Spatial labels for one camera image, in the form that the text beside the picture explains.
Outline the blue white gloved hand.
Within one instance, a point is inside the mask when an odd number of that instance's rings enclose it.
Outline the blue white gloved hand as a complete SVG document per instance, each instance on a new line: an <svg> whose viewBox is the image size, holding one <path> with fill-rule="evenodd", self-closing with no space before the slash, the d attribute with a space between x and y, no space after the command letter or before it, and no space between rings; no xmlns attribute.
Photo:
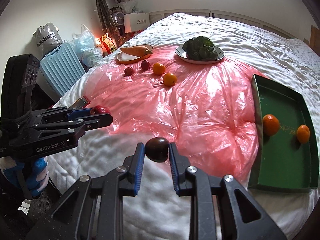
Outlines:
<svg viewBox="0 0 320 240"><path fill-rule="evenodd" d="M12 157L1 158L1 173L12 185L18 186L17 172L29 167L31 172L24 176L24 181L32 197L40 195L49 180L48 157L40 158L31 163L23 163Z"/></svg>

